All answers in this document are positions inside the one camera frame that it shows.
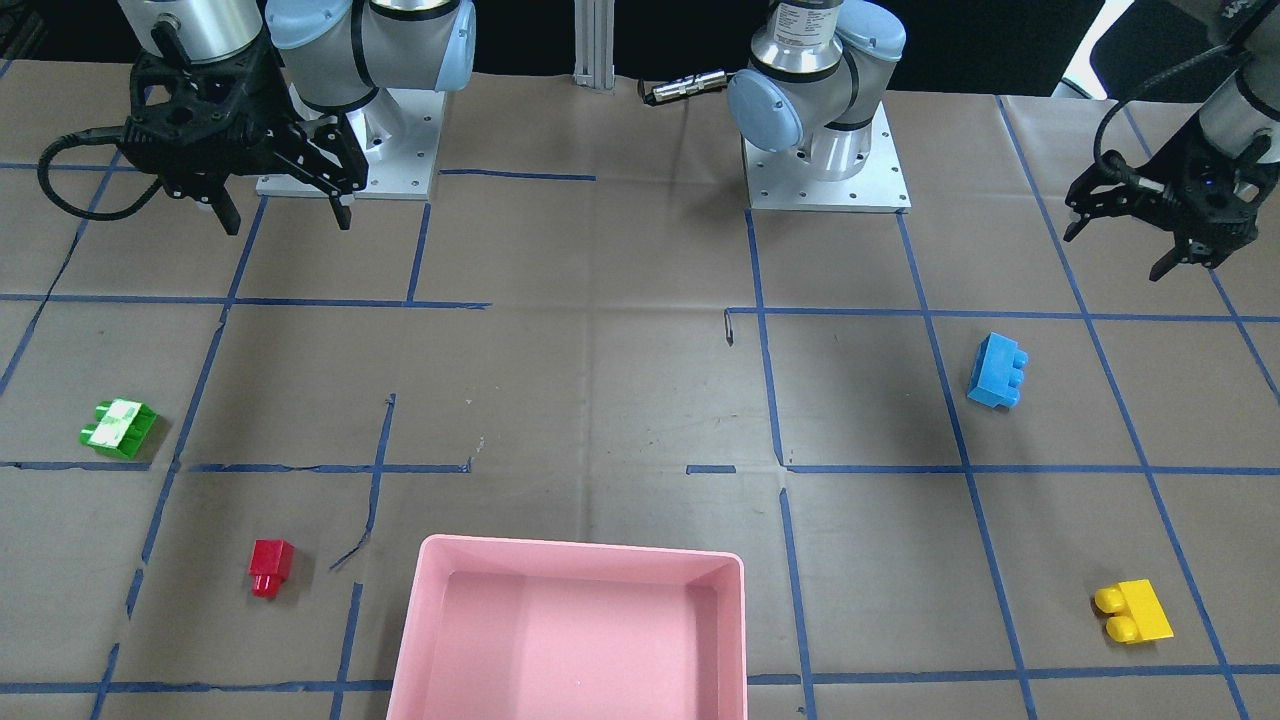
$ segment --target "pink plastic tray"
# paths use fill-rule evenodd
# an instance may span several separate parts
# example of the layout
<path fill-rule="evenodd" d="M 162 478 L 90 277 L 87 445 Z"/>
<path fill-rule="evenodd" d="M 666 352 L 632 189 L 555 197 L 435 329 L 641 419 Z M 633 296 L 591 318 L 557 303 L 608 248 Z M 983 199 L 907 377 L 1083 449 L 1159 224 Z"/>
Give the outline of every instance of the pink plastic tray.
<path fill-rule="evenodd" d="M 433 536 L 388 720 L 744 720 L 742 561 Z"/>

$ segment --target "blue tape line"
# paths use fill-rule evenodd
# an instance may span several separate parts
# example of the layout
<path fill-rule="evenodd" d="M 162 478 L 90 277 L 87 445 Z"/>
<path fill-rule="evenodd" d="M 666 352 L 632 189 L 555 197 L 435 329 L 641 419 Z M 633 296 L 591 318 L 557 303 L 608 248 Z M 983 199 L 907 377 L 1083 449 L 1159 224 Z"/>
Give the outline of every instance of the blue tape line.
<path fill-rule="evenodd" d="M 1213 647 L 1213 655 L 1217 657 L 1222 678 L 1226 680 L 1226 687 L 1231 693 L 1231 700 L 1235 702 L 1235 710 L 1239 712 L 1240 720 L 1249 720 L 1249 711 L 1244 706 L 1244 697 L 1240 694 L 1240 688 L 1235 682 L 1235 676 L 1231 674 L 1226 653 L 1222 650 L 1222 643 L 1217 637 L 1217 632 L 1213 629 L 1213 623 L 1208 616 L 1208 610 L 1204 607 L 1199 587 L 1196 584 L 1196 578 L 1192 574 L 1190 564 L 1187 561 L 1187 555 L 1183 552 L 1181 543 L 1178 539 L 1178 533 L 1174 530 L 1169 510 L 1165 507 L 1165 501 L 1160 495 L 1160 487 L 1156 484 L 1156 477 L 1151 470 L 1151 462 L 1147 460 L 1147 452 L 1142 447 L 1142 439 L 1138 437 L 1138 429 L 1134 425 L 1133 416 L 1129 414 L 1129 406 L 1124 401 L 1119 383 L 1116 383 L 1115 373 L 1111 370 L 1111 363 L 1107 360 L 1107 354 L 1102 350 L 1102 340 L 1098 337 L 1097 328 L 1093 325 L 1093 320 L 1089 316 L 1089 310 L 1084 302 L 1084 295 L 1080 292 L 1079 283 L 1076 282 L 1075 272 L 1071 270 L 1071 264 L 1066 258 L 1066 252 L 1062 250 L 1061 238 L 1059 238 L 1057 229 L 1053 227 L 1053 220 L 1050 218 L 1048 206 L 1044 202 L 1043 195 L 1041 195 L 1039 186 L 1036 183 L 1030 164 L 1027 161 L 1027 155 L 1023 151 L 1021 142 L 1018 140 L 1018 133 L 1014 131 L 1014 124 L 1009 118 L 1009 111 L 1005 108 L 1004 100 L 996 97 L 996 106 L 998 108 L 1000 117 L 1005 123 L 1005 129 L 1009 132 L 1009 138 L 1014 143 L 1014 150 L 1018 152 L 1018 160 L 1023 165 L 1023 173 L 1027 176 L 1027 183 L 1030 186 L 1032 193 L 1036 196 L 1037 205 L 1039 205 L 1041 217 L 1044 220 L 1044 228 L 1048 231 L 1050 240 L 1053 243 L 1053 250 L 1057 252 L 1059 260 L 1062 264 L 1062 270 L 1066 273 L 1068 283 L 1070 283 L 1071 292 L 1075 295 L 1075 302 L 1079 305 L 1080 313 L 1084 314 L 1084 325 L 1089 331 L 1089 338 L 1093 341 L 1093 348 L 1098 355 L 1098 361 L 1102 364 L 1102 372 L 1107 378 L 1107 383 L 1111 386 L 1111 393 L 1120 409 L 1120 416 L 1124 419 L 1125 429 L 1129 432 L 1129 438 L 1133 441 L 1134 451 L 1138 454 L 1138 461 L 1147 470 L 1147 486 L 1151 489 L 1152 500 L 1156 502 L 1156 509 L 1160 512 L 1160 520 L 1164 523 L 1165 533 L 1169 536 L 1169 543 L 1174 548 L 1174 555 L 1178 557 L 1178 565 L 1183 570 L 1183 578 L 1187 580 L 1187 587 L 1192 593 L 1192 600 L 1196 602 L 1196 611 L 1199 614 L 1201 623 L 1204 625 L 1204 633 L 1208 635 L 1210 644 Z"/>
<path fill-rule="evenodd" d="M 138 592 L 142 589 L 142 568 L 133 570 L 133 582 L 129 583 L 129 594 L 124 598 L 124 614 L 133 619 L 133 606 L 138 602 Z"/>
<path fill-rule="evenodd" d="M 266 213 L 266 197 L 262 197 L 257 204 L 257 213 L 253 215 L 253 224 L 250 227 L 248 237 L 244 240 L 244 249 L 241 251 L 239 263 L 236 265 L 236 274 L 232 277 L 232 284 L 227 290 L 227 299 L 223 302 L 223 311 L 218 319 L 218 328 L 214 329 L 214 337 L 209 341 L 209 350 L 205 352 L 205 363 L 200 368 L 200 377 L 196 380 L 196 388 L 192 391 L 191 402 L 187 405 L 187 415 L 183 418 L 182 428 L 178 430 L 178 442 L 174 446 L 173 460 L 169 462 L 169 471 L 165 473 L 164 486 L 160 487 L 160 496 L 156 498 L 156 506 L 151 514 L 151 525 L 147 527 L 147 537 L 142 543 L 143 565 L 151 561 L 151 552 L 155 550 L 156 537 L 160 534 L 160 520 L 164 518 L 164 509 L 169 502 L 169 492 L 173 489 L 174 478 L 178 477 L 178 469 L 182 466 L 182 452 L 187 448 L 187 438 L 191 436 L 192 425 L 196 424 L 196 411 L 200 410 L 200 401 L 205 396 L 205 386 L 209 383 L 209 373 L 214 369 L 214 357 L 218 356 L 218 348 L 221 346 L 223 332 L 227 329 L 227 318 L 234 305 L 236 292 L 239 290 L 241 279 L 244 277 L 244 268 L 248 265 L 248 256 L 253 252 L 253 241 L 257 238 L 259 228 L 262 227 L 262 215 Z"/>
<path fill-rule="evenodd" d="M 911 269 L 911 282 L 915 284 L 915 295 L 924 314 L 924 329 L 929 336 L 933 365 L 938 373 L 938 382 L 942 384 L 942 398 L 946 401 L 947 418 L 951 420 L 951 433 L 955 436 L 956 451 L 960 454 L 960 464 L 964 466 L 965 484 L 969 488 L 969 501 L 973 503 L 978 533 L 982 536 L 982 548 L 987 556 L 987 569 L 991 571 L 991 582 L 996 591 L 996 602 L 1000 605 L 1000 615 L 1005 623 L 1005 634 L 1009 637 L 1009 650 L 1014 659 L 1018 685 L 1023 692 L 1023 703 L 1027 706 L 1027 717 L 1028 720 L 1037 720 L 1036 698 L 1032 696 L 1032 683 L 1027 676 L 1027 662 L 1023 660 L 1023 648 L 1018 641 L 1018 629 L 1014 626 L 1012 611 L 1009 609 L 1009 594 L 1005 592 L 1005 580 L 1001 577 L 1000 562 L 996 559 L 996 547 L 991 541 L 991 529 L 987 527 L 987 516 L 982 509 L 982 495 L 978 492 L 978 480 L 974 478 L 969 464 L 969 447 L 964 441 L 964 430 L 960 428 L 960 414 L 956 411 L 955 398 L 951 395 L 951 382 L 947 379 L 947 365 L 942 357 L 942 345 L 938 342 L 937 328 L 933 325 L 933 314 L 929 311 L 929 300 L 924 293 L 924 281 L 920 277 L 920 268 L 915 260 L 915 250 L 911 247 L 911 233 L 906 229 L 906 220 L 901 214 L 897 215 L 897 231 L 902 237 L 906 264 Z"/>
<path fill-rule="evenodd" d="M 914 475 L 964 473 L 961 465 L 786 465 L 800 475 Z"/>
<path fill-rule="evenodd" d="M 413 250 L 413 266 L 408 272 L 408 292 L 404 293 L 404 302 L 413 301 L 417 292 L 417 278 L 422 272 L 422 255 L 426 252 L 426 228 L 431 223 L 431 204 L 422 204 L 422 222 L 417 227 L 417 249 Z"/>
<path fill-rule="evenodd" d="M 813 682 L 819 685 L 876 685 L 897 683 L 983 683 L 1015 680 L 1015 670 L 941 670 L 931 673 L 819 673 Z"/>
<path fill-rule="evenodd" d="M 1138 143 L 1142 145 L 1142 151 L 1147 154 L 1147 158 L 1151 158 L 1151 155 L 1152 155 L 1151 154 L 1151 146 L 1147 145 L 1147 138 L 1146 138 L 1146 136 L 1142 135 L 1142 129 L 1138 127 L 1138 120 L 1135 120 L 1133 118 L 1133 113 L 1129 111 L 1129 106 L 1126 105 L 1120 111 L 1124 113 L 1125 119 L 1129 120 L 1129 127 L 1133 128 L 1133 133 L 1135 136 L 1138 136 Z"/>
<path fill-rule="evenodd" d="M 97 190 L 93 192 L 93 197 L 88 202 L 88 211 L 97 209 L 97 204 L 102 201 L 102 195 L 106 193 L 106 183 L 111 181 L 111 172 L 116 163 L 120 160 L 120 151 L 116 150 L 115 155 L 111 158 L 111 164 L 108 165 L 105 173 L 102 173 L 102 181 L 97 183 Z M 31 338 L 36 334 L 36 325 L 40 323 L 40 316 L 45 314 L 45 307 L 49 305 L 49 297 L 54 293 L 54 288 L 58 287 L 58 281 L 63 279 L 63 273 L 67 272 L 67 266 L 72 264 L 72 258 L 76 255 L 76 249 L 79 247 L 81 238 L 84 237 L 84 229 L 88 228 L 88 220 L 81 220 L 79 225 L 76 228 L 76 234 L 72 237 L 72 245 L 67 249 L 67 256 L 63 258 L 63 264 L 58 268 L 58 273 L 54 275 L 54 281 L 49 283 L 49 292 L 41 296 L 40 305 L 36 306 L 36 311 L 32 313 L 31 320 L 27 323 L 27 328 L 22 333 L 22 338 L 18 341 L 18 347 L 14 348 L 13 355 L 9 357 L 9 364 L 5 366 L 4 374 L 0 375 L 0 396 L 4 395 L 5 389 L 9 388 L 9 380 L 13 379 L 13 374 L 18 370 L 18 363 L 22 356 L 27 352 L 27 346 L 31 343 Z"/>
<path fill-rule="evenodd" d="M 174 296 L 174 295 L 68 295 L 50 296 L 35 293 L 0 293 L 0 301 L 44 301 L 49 302 L 119 302 L 122 305 L 224 305 L 224 297 Z M 493 302 L 475 301 L 428 301 L 428 300 L 360 300 L 360 299 L 311 299 L 311 297 L 237 297 L 232 305 L 285 305 L 301 307 L 410 307 L 422 310 L 485 310 Z"/>
<path fill-rule="evenodd" d="M 388 402 L 388 407 L 392 406 L 392 402 Z M 347 610 L 347 629 L 342 635 L 342 659 L 338 661 L 338 683 L 347 682 L 347 670 L 351 666 L 351 648 L 356 644 L 356 620 L 360 618 L 360 597 L 364 592 L 365 585 L 352 583 L 351 606 Z M 334 691 L 333 703 L 329 706 L 329 720 L 342 720 L 342 696 L 344 692 L 344 689 Z"/>
<path fill-rule="evenodd" d="M 106 670 L 102 671 L 102 682 L 97 684 L 93 697 L 93 710 L 88 714 L 90 720 L 102 716 L 102 705 L 106 703 L 106 691 L 111 684 L 111 675 L 115 675 L 115 661 L 120 656 L 120 643 L 111 646 L 111 652 L 106 656 Z"/>
<path fill-rule="evenodd" d="M 737 473 L 733 465 L 685 465 L 686 475 L 732 475 Z"/>
<path fill-rule="evenodd" d="M 4 694 L 93 694 L 102 683 L 0 683 L 0 696 Z M 332 692 L 385 692 L 392 689 L 390 680 L 287 680 L 261 685 L 224 685 L 218 683 L 157 683 L 157 682 L 113 682 L 106 684 L 108 694 L 150 694 L 150 693 L 332 693 Z"/>
<path fill-rule="evenodd" d="M 1217 665 L 1147 665 L 1132 667 L 1043 667 L 1030 671 L 1036 680 L 1069 680 L 1079 678 L 1142 678 L 1180 675 L 1221 675 Z"/>
<path fill-rule="evenodd" d="M 69 295 L 49 297 L 52 302 L 119 302 L 122 305 L 221 305 L 225 297 L 163 296 L 163 295 Z"/>
<path fill-rule="evenodd" d="M 975 474 L 1046 474 L 1046 473 L 1143 473 L 1138 465 L 970 465 Z"/>
<path fill-rule="evenodd" d="M 411 475 L 466 475 L 471 473 L 471 460 L 463 465 L 412 465 L 394 464 L 381 465 L 383 474 L 411 474 Z"/>
<path fill-rule="evenodd" d="M 1142 143 L 1142 151 L 1151 158 L 1151 146 L 1147 145 L 1147 137 L 1142 133 L 1142 128 L 1138 127 L 1138 122 L 1134 119 L 1133 113 L 1129 108 L 1124 109 L 1125 118 L 1129 120 L 1129 127 L 1133 128 L 1133 133 L 1138 136 L 1138 142 Z M 1249 336 L 1248 328 L 1240 320 L 1240 314 L 1235 311 L 1235 304 L 1231 302 L 1231 297 L 1226 292 L 1226 287 L 1222 286 L 1222 279 L 1217 277 L 1216 270 L 1210 270 L 1208 277 L 1213 281 L 1213 287 L 1217 288 L 1217 295 L 1222 299 L 1222 305 L 1226 306 L 1226 313 L 1231 316 L 1235 323 L 1235 328 L 1240 331 L 1240 337 L 1244 338 L 1244 345 L 1249 348 L 1249 355 L 1253 355 L 1253 361 L 1257 364 L 1258 370 L 1262 370 L 1262 377 L 1267 380 L 1267 387 L 1271 388 L 1271 395 L 1275 396 L 1276 401 L 1280 401 L 1280 388 L 1276 387 L 1275 379 L 1271 377 L 1271 370 L 1267 369 L 1267 364 L 1262 360 L 1262 355 L 1258 354 L 1257 346 L 1253 345 L 1253 337 Z"/>
<path fill-rule="evenodd" d="M 262 685 L 220 685 L 216 683 L 111 683 L 110 693 L 330 693 L 352 689 L 351 683 L 332 680 L 291 680 Z"/>
<path fill-rule="evenodd" d="M 310 297 L 241 297 L 236 305 L 283 305 L 291 307 L 413 307 L 435 310 L 484 310 L 493 302 L 429 302 L 424 300 L 334 300 Z"/>
<path fill-rule="evenodd" d="M 787 488 L 778 493 L 782 511 L 782 538 L 787 546 L 787 575 L 791 578 L 791 609 L 796 619 L 796 644 L 800 650 L 800 684 L 804 687 L 806 720 L 818 720 L 818 700 L 813 689 L 813 666 L 809 664 L 809 630 L 804 620 L 804 597 L 800 594 L 800 565 L 796 561 L 795 529 L 791 527 L 791 501 Z"/>
<path fill-rule="evenodd" d="M 1276 401 L 1280 402 L 1280 388 L 1276 387 L 1275 379 L 1271 377 L 1271 370 L 1267 369 L 1267 364 L 1262 360 L 1262 355 L 1258 354 L 1258 347 L 1253 345 L 1253 337 L 1249 336 L 1248 328 L 1244 327 L 1244 322 L 1240 320 L 1239 313 L 1235 311 L 1235 304 L 1231 302 L 1231 297 L 1226 295 L 1226 288 L 1222 287 L 1222 279 L 1217 277 L 1213 270 L 1208 272 L 1208 277 L 1213 281 L 1213 287 L 1217 288 L 1219 296 L 1222 297 L 1222 305 L 1226 305 L 1226 311 L 1231 315 L 1235 322 L 1235 329 L 1240 331 L 1240 337 L 1244 340 L 1245 347 L 1249 348 L 1249 355 L 1253 356 L 1253 361 L 1257 364 L 1258 370 L 1262 370 L 1263 379 L 1267 380 L 1267 387 L 1271 388 L 1271 395 L 1275 396 Z"/>
<path fill-rule="evenodd" d="M 219 465 L 214 462 L 204 462 L 200 465 L 188 465 L 188 473 L 342 473 L 342 474 L 360 474 L 360 473 L 372 473 L 372 465 L 268 465 L 268 464 L 233 464 L 233 465 Z"/>
<path fill-rule="evenodd" d="M 959 474 L 963 465 L 786 465 L 791 473 L 805 475 L 877 475 L 877 474 Z M 982 475 L 1019 474 L 1033 475 L 1046 473 L 1089 473 L 1089 474 L 1140 474 L 1148 471 L 1157 475 L 1249 475 L 1276 477 L 1280 468 L 1217 468 L 1194 465 L 970 465 L 969 470 Z"/>
<path fill-rule="evenodd" d="M 31 462 L 15 460 L 0 462 L 0 468 L 18 470 L 93 470 L 97 473 L 141 473 L 151 468 L 150 462 Z"/>
<path fill-rule="evenodd" d="M 35 170 L 40 165 L 36 163 L 0 163 L 0 170 Z M 110 165 L 92 165 L 92 164 L 74 164 L 74 163 L 54 163 L 49 167 L 51 170 L 77 170 L 77 172 L 92 172 L 101 173 L 110 168 Z M 132 165 L 124 165 L 114 168 L 113 172 L 116 173 L 136 173 L 137 168 Z"/>
<path fill-rule="evenodd" d="M 782 428 L 778 420 L 778 395 L 773 384 L 773 357 L 769 354 L 769 327 L 764 318 L 764 281 L 760 274 L 760 251 L 755 245 L 755 219 L 751 209 L 742 211 L 746 218 L 746 242 L 751 250 L 751 281 L 755 283 L 755 319 L 760 329 L 760 357 L 764 361 L 764 393 L 769 402 L 769 430 L 773 433 L 773 456 L 782 461 Z"/>
<path fill-rule="evenodd" d="M 0 694 L 90 694 L 102 683 L 0 683 Z"/>
<path fill-rule="evenodd" d="M 1280 665 L 1233 665 L 1236 675 L 1280 675 Z M 1070 680 L 1084 678 L 1133 676 L 1220 676 L 1217 665 L 1146 665 L 1093 667 L 1032 667 L 1033 680 Z M 1016 679 L 1014 670 L 941 670 L 924 673 L 815 673 L 815 685 L 909 684 L 909 683 L 986 683 Z M 800 675 L 778 673 L 749 675 L 748 685 L 799 685 Z M 96 683 L 0 683 L 3 694 L 92 694 L 102 687 Z M 351 693 L 387 692 L 392 680 L 287 680 L 260 685 L 224 685 L 216 683 L 111 682 L 108 694 L 118 693 Z"/>
<path fill-rule="evenodd" d="M 748 675 L 748 685 L 799 685 L 800 675 L 790 675 L 786 673 L 765 673 L 762 675 Z"/>
<path fill-rule="evenodd" d="M 755 307 L 726 307 L 730 315 L 753 315 Z M 851 316 L 905 316 L 919 318 L 920 310 L 906 307 L 765 307 L 765 315 L 851 315 Z M 1083 320 L 1083 313 L 1050 313 L 1038 310 L 929 310 L 936 318 L 1011 318 L 1028 320 Z M 1094 320 L 1126 320 L 1143 323 L 1233 323 L 1230 315 L 1161 315 L 1143 313 L 1091 313 Z M 1280 316 L 1248 315 L 1244 322 L 1280 323 Z"/>
<path fill-rule="evenodd" d="M 442 176 L 489 176 L 494 178 L 524 178 L 524 179 L 562 179 L 595 182 L 595 176 L 575 176 L 562 173 L 513 173 L 508 170 L 484 170 L 480 168 L 456 168 L 440 170 Z"/>
<path fill-rule="evenodd" d="M 355 555 L 360 548 L 365 547 L 369 542 L 369 537 L 374 534 L 374 521 L 378 519 L 378 497 L 383 492 L 383 466 L 387 460 L 387 443 L 392 436 L 392 419 L 396 415 L 396 393 L 390 393 L 387 397 L 387 414 L 383 416 L 383 432 L 378 437 L 378 452 L 374 455 L 374 473 L 369 479 L 369 516 L 365 520 L 365 533 L 360 536 L 360 541 L 356 542 L 355 547 L 343 553 L 342 557 L 335 560 L 333 565 L 329 566 L 330 570 L 335 570 L 339 565 L 347 561 L 348 557 Z"/>

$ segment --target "metal base plate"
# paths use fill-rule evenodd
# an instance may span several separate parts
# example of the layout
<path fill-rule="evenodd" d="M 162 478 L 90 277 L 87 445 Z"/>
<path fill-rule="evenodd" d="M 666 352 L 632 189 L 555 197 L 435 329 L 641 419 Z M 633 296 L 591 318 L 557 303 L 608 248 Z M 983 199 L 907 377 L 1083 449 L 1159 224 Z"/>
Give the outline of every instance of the metal base plate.
<path fill-rule="evenodd" d="M 888 129 L 884 106 L 872 119 L 872 149 L 861 172 L 846 181 L 812 177 L 810 165 L 794 150 L 767 152 L 742 140 L 746 188 L 756 210 L 823 210 L 831 213 L 899 213 L 911 208 Z"/>
<path fill-rule="evenodd" d="M 356 197 L 372 200 L 429 200 L 435 178 L 435 156 L 444 123 L 444 92 L 389 90 L 404 111 L 404 137 L 380 147 L 369 158 L 369 184 Z M 310 184 L 289 176 L 257 178 L 257 193 L 283 197 L 324 197 Z"/>

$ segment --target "white sticker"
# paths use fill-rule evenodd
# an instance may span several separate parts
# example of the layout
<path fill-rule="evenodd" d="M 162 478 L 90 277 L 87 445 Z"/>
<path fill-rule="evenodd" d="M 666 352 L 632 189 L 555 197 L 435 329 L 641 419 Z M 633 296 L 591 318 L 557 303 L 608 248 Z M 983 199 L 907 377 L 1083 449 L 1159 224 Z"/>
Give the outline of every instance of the white sticker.
<path fill-rule="evenodd" d="M 106 409 L 106 415 L 102 415 L 102 420 L 99 421 L 97 429 L 88 437 L 88 441 L 108 447 L 119 446 L 120 441 L 124 439 L 124 432 L 129 429 L 129 423 L 137 418 L 141 409 L 141 402 L 113 400 L 111 406 Z"/>
<path fill-rule="evenodd" d="M 782 4 L 778 5 L 773 37 L 792 47 L 820 47 L 836 33 L 836 20 L 838 19 L 840 8 L 814 10 Z"/>

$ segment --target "cable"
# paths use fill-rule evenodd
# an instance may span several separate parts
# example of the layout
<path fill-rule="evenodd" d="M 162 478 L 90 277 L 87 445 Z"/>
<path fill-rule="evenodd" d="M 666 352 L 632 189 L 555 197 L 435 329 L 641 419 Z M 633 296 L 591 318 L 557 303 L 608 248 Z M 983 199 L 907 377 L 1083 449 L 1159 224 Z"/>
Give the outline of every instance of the cable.
<path fill-rule="evenodd" d="M 76 215 L 77 218 L 83 218 L 86 220 L 120 220 L 141 210 L 142 206 L 146 205 L 148 201 L 151 201 L 151 197 L 154 197 L 155 193 L 164 184 L 160 179 L 156 179 L 154 183 L 151 183 L 151 187 L 148 187 L 142 193 L 142 196 L 133 202 L 133 205 L 129 205 L 128 208 L 123 210 L 116 210 L 114 213 L 95 213 L 92 210 L 84 210 L 77 208 L 70 202 L 68 202 L 67 200 L 64 200 L 63 196 L 58 195 L 58 192 L 54 190 L 52 183 L 49 182 L 49 168 L 54 163 L 54 158 L 56 158 L 59 152 L 64 150 L 70 150 L 72 147 L 86 147 L 92 145 L 118 145 L 120 142 L 123 133 L 124 128 L 122 127 L 93 128 L 81 132 L 73 132 L 70 135 L 64 135 L 58 140 L 52 141 L 51 143 L 49 143 L 49 147 L 46 147 L 45 151 L 41 152 L 40 161 L 36 164 L 36 179 L 40 182 L 40 190 L 45 192 L 45 197 L 49 197 L 49 201 L 56 205 L 63 211 Z"/>
<path fill-rule="evenodd" d="M 1189 60 L 1183 60 L 1181 63 L 1144 79 L 1124 100 L 1120 100 L 1119 102 L 1112 105 L 1111 109 L 1107 110 L 1105 115 L 1102 115 L 1102 122 L 1098 123 L 1098 132 L 1093 136 L 1093 163 L 1102 170 L 1103 174 L 1111 178 L 1112 182 L 1124 183 L 1130 187 L 1138 186 L 1142 179 L 1142 176 L 1139 176 L 1137 170 L 1129 167 L 1129 164 L 1121 160 L 1117 155 L 1112 155 L 1110 158 L 1111 163 L 1102 161 L 1102 136 L 1107 131 L 1107 124 L 1111 123 L 1111 119 L 1115 118 L 1116 114 L 1120 113 L 1120 110 L 1124 109 L 1125 105 L 1133 102 L 1134 100 L 1138 100 L 1157 85 L 1190 68 L 1194 68 L 1196 65 L 1199 65 L 1206 60 L 1211 60 L 1213 58 L 1217 58 L 1219 55 L 1226 55 L 1228 53 L 1231 53 L 1234 50 L 1236 50 L 1234 45 L 1219 45 L 1216 47 L 1211 47 L 1201 53 L 1199 55 L 1196 55 Z M 1243 63 L 1245 59 L 1248 59 L 1248 55 L 1249 54 L 1247 51 L 1242 53 L 1240 61 Z"/>

